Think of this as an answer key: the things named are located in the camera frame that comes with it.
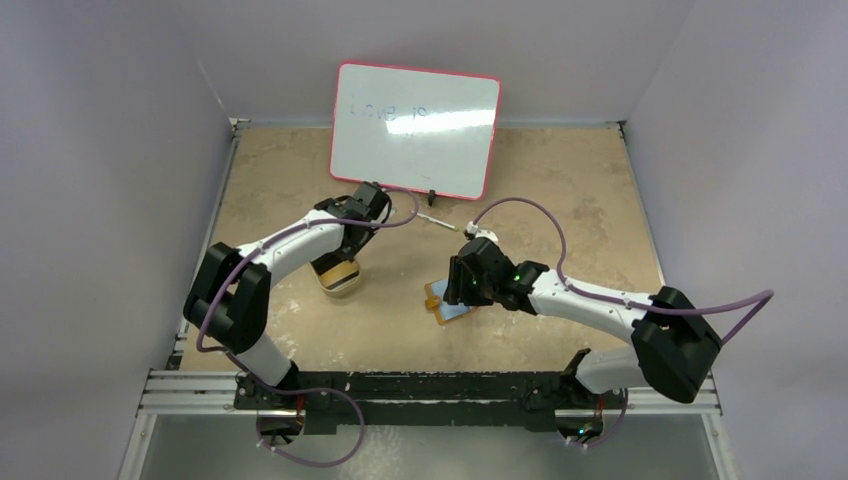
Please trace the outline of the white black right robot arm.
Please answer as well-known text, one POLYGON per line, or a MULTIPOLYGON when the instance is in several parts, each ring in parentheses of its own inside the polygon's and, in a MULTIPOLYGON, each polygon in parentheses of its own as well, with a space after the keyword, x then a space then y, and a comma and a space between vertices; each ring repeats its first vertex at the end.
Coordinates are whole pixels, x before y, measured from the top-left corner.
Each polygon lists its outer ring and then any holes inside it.
POLYGON ((467 307, 499 305, 532 316, 557 317, 612 335, 621 348, 577 353, 563 372, 561 392, 576 407, 600 394, 650 387, 678 403, 698 396, 723 346, 680 291, 616 291, 561 279, 545 264, 513 263, 490 239, 475 238, 449 261, 443 296, 467 307))

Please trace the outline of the yellow leather card holder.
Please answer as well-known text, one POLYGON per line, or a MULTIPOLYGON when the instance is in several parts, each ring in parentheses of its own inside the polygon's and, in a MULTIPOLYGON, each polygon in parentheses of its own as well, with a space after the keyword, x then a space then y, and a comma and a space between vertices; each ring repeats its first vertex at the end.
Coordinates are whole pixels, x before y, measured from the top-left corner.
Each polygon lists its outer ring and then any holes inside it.
POLYGON ((427 283, 424 286, 425 309, 435 316, 435 319, 440 326, 444 326, 451 321, 467 317, 478 309, 478 306, 467 306, 462 303, 456 305, 449 304, 445 300, 447 286, 447 278, 427 283))

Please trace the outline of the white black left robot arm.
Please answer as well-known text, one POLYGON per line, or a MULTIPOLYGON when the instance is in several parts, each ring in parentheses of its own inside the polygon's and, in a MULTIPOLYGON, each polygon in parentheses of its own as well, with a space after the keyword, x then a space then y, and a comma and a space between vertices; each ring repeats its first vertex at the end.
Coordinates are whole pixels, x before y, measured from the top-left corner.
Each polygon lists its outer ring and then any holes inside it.
POLYGON ((292 405, 298 367, 267 333, 275 285, 309 267, 328 294, 359 279, 355 257, 392 211, 390 196, 371 182, 351 195, 324 199, 300 221, 240 247, 210 246, 183 306, 183 317, 261 380, 259 395, 272 408, 292 405))

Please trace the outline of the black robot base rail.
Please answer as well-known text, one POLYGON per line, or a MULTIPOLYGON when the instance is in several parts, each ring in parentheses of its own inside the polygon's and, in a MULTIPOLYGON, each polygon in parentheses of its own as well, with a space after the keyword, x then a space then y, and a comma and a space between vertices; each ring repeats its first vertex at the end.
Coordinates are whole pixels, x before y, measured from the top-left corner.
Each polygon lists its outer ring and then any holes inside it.
POLYGON ((249 376, 236 380, 237 410, 301 413, 308 434, 341 425, 577 429, 624 404, 622 393, 592 394, 557 371, 302 371, 283 395, 249 376))

